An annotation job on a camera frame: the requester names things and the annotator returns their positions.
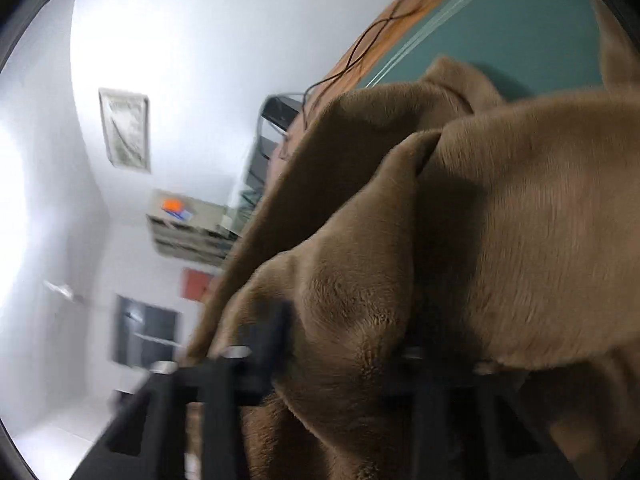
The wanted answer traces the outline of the brown fleece garment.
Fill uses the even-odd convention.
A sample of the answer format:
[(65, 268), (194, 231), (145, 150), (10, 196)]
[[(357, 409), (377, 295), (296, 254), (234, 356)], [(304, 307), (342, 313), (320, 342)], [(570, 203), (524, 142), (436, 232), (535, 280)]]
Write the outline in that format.
[(620, 475), (639, 442), (639, 53), (594, 13), (599, 89), (509, 103), (438, 58), (322, 110), (186, 350), (216, 356), (292, 304), (290, 360), (243, 413), (252, 478), (406, 478), (410, 347), (509, 379), (579, 478)]

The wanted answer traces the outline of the dark window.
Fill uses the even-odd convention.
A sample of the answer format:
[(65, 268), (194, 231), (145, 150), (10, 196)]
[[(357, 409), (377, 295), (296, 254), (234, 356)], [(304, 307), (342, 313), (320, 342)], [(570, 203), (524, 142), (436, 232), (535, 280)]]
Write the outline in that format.
[(119, 296), (112, 360), (144, 370), (156, 362), (173, 361), (180, 348), (180, 316), (174, 310)]

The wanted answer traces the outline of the beige shelf cabinet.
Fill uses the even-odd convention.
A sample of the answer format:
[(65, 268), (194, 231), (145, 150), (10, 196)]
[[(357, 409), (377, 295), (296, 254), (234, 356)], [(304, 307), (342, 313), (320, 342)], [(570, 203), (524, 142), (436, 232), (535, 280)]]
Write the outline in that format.
[(226, 206), (155, 190), (146, 224), (160, 255), (221, 266), (239, 238), (227, 212)]

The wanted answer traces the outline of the framed landscape painting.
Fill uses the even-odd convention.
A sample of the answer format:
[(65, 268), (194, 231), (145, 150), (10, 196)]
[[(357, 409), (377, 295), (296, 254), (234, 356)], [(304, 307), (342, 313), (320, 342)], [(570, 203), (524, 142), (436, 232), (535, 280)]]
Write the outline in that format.
[(99, 102), (106, 154), (112, 166), (149, 174), (149, 98), (100, 89)]

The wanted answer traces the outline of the black monitor on desk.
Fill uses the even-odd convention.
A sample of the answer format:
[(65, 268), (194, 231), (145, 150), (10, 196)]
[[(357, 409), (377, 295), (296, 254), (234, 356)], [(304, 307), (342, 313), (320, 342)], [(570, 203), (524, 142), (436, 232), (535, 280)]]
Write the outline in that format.
[(288, 135), (288, 128), (303, 107), (303, 95), (299, 92), (270, 94), (262, 102), (258, 113), (257, 131), (262, 133), (262, 123), (275, 128), (280, 136)]

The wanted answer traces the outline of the green table mat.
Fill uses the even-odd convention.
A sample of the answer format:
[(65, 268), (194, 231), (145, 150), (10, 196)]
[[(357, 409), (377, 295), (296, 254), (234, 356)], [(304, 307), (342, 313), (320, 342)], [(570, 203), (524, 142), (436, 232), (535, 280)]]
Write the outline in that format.
[(599, 38), (590, 0), (445, 0), (360, 84), (413, 81), (447, 55), (478, 68), (509, 101), (597, 87)]

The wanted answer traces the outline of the red poster on wall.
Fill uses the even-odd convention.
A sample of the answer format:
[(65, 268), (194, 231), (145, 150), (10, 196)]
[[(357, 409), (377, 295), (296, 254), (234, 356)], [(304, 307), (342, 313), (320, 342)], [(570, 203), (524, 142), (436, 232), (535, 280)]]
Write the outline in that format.
[(185, 300), (205, 302), (210, 292), (210, 286), (216, 281), (216, 276), (204, 271), (191, 268), (182, 270), (180, 297)]

